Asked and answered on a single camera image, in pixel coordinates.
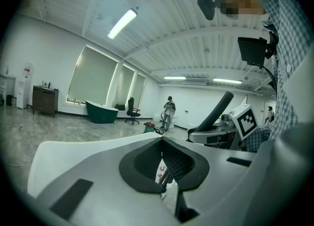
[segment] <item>freestanding bathtub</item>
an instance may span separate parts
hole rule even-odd
[[[118,109],[103,106],[92,101],[86,100],[87,114],[90,121],[96,124],[113,123],[118,115]]]

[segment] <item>white ceiling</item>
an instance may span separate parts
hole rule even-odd
[[[112,27],[130,8],[137,17],[109,39]],[[237,44],[239,36],[268,39],[261,24],[267,16],[230,19],[216,10],[208,21],[197,0],[28,0],[20,13],[94,41],[161,84],[169,84],[164,76],[186,76],[191,78],[187,82],[218,89],[226,84],[214,84],[212,79],[223,78],[243,80],[239,92],[273,92],[264,70],[241,61]],[[271,62],[265,66],[271,69]]]

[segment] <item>checkered shirt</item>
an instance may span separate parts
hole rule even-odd
[[[263,141],[275,139],[284,130],[297,124],[298,118],[283,85],[305,57],[314,37],[313,27],[296,0],[267,0],[264,8],[279,36],[277,59],[272,58],[274,78],[277,81],[276,113],[273,122],[258,127],[246,139],[246,149],[249,152],[257,152]]]

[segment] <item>floor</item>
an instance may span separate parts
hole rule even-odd
[[[43,113],[32,114],[30,109],[0,107],[0,152],[13,182],[22,191],[27,190],[30,166],[37,147],[44,141],[104,141],[142,134],[144,122],[94,124],[85,117],[58,114],[56,118]],[[186,140],[186,130],[170,129],[167,136]]]

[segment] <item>window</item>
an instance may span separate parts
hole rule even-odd
[[[105,105],[117,62],[85,47],[78,58],[67,101],[85,103],[90,100]]]
[[[145,78],[141,75],[137,75],[137,79],[134,86],[132,97],[134,98],[134,108],[138,108],[139,101],[141,99]]]
[[[132,84],[134,76],[134,71],[123,66],[120,77],[119,83],[117,86],[117,90],[113,99],[112,106],[115,107],[118,105],[125,105],[127,102],[127,98],[129,95],[130,87]]]

